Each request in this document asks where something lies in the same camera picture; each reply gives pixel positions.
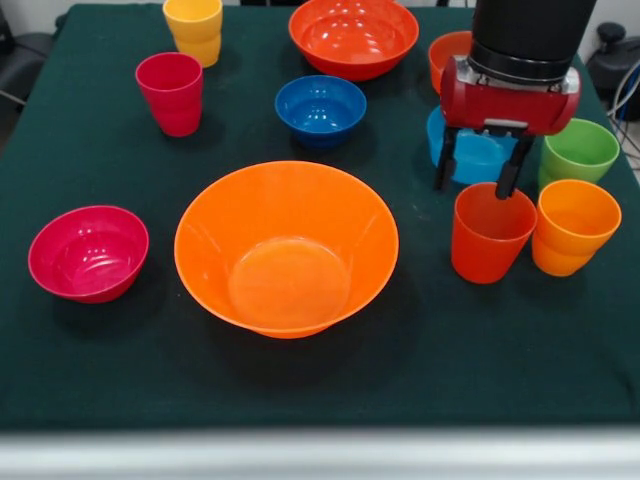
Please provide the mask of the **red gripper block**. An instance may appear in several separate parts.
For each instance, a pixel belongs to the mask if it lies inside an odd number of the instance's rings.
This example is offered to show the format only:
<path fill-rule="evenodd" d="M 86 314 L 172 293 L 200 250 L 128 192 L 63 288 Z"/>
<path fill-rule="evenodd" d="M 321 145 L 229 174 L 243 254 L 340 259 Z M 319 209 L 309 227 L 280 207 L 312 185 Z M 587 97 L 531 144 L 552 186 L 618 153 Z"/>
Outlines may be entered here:
<path fill-rule="evenodd" d="M 457 128 L 472 130 L 518 130 L 528 135 L 553 135 L 562 131 L 579 105 L 581 78 L 571 67 L 553 85 L 519 85 L 475 71 L 465 56 L 453 56 L 444 68 L 440 87 L 440 108 L 445 119 L 443 143 L 434 189 L 446 189 L 455 173 Z M 500 172 L 495 196 L 510 198 L 516 188 L 533 136 L 518 138 L 511 156 Z"/>

